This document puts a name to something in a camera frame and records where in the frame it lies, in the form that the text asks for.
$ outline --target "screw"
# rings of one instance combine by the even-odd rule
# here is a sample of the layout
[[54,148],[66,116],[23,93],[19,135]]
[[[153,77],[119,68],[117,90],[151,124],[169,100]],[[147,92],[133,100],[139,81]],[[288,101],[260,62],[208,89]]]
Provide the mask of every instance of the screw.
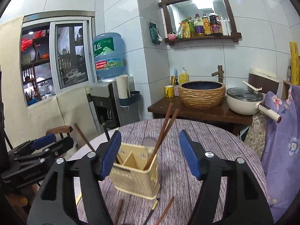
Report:
[[93,158],[95,155],[96,155],[96,153],[91,151],[88,153],[88,158]]
[[238,163],[240,163],[240,164],[245,163],[245,160],[244,160],[243,158],[241,158],[241,157],[239,157],[238,159],[236,159],[236,161],[237,161]]
[[64,161],[65,161],[65,160],[64,160],[63,158],[58,158],[58,159],[56,160],[56,163],[57,163],[57,164],[62,164]]
[[214,156],[214,154],[212,152],[210,152],[210,151],[205,152],[205,155],[207,157],[213,157]]

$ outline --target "blue gripper pad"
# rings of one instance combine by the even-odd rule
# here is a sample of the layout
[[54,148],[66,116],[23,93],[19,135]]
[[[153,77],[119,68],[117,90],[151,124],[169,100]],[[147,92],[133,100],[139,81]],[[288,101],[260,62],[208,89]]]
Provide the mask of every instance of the blue gripper pad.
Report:
[[190,172],[193,176],[196,177],[196,179],[200,179],[201,172],[199,170],[199,160],[193,150],[193,147],[191,146],[192,140],[185,134],[184,131],[181,131],[179,133],[179,142],[181,150],[187,160],[188,166],[190,168]]
[[118,130],[116,130],[108,142],[108,145],[110,146],[102,159],[102,171],[100,174],[103,180],[106,176],[110,174],[110,171],[113,167],[113,163],[121,146],[121,139],[121,133]]
[[35,140],[33,142],[33,144],[31,145],[31,149],[33,151],[39,150],[39,149],[41,149],[41,148],[43,148],[43,147],[45,147],[47,145],[50,145],[50,144],[52,144],[54,142],[56,142],[56,136],[55,136],[55,134],[48,134],[48,135],[46,135],[44,137],[41,137],[41,138]]

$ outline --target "beige utensil holder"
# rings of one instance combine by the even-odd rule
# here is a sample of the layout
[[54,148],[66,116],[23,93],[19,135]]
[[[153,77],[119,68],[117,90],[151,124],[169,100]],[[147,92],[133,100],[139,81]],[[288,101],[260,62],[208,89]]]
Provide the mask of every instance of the beige utensil holder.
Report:
[[117,190],[149,200],[156,198],[160,188],[157,154],[150,168],[143,171],[153,150],[151,147],[121,144],[117,155],[120,164],[114,163],[109,175]]

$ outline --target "yellow cup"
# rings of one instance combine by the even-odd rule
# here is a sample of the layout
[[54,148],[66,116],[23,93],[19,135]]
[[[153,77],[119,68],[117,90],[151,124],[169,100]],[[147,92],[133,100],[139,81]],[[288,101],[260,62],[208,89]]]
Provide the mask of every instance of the yellow cup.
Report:
[[165,86],[165,92],[166,92],[167,98],[173,97],[174,96],[174,86],[173,85]]

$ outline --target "pot handle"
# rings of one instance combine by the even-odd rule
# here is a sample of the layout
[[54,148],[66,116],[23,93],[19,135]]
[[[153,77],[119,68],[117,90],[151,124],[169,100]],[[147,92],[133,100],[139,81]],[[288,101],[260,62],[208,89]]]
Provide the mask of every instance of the pot handle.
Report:
[[260,88],[255,88],[254,86],[250,85],[249,83],[247,83],[246,81],[243,80],[243,83],[245,85],[247,85],[248,87],[250,87],[252,90],[254,90],[255,93],[257,93],[258,91],[261,91],[263,88],[260,87]]
[[262,113],[266,114],[269,118],[273,119],[275,122],[280,123],[281,116],[278,113],[274,112],[271,108],[269,108],[265,104],[259,103],[258,109]]

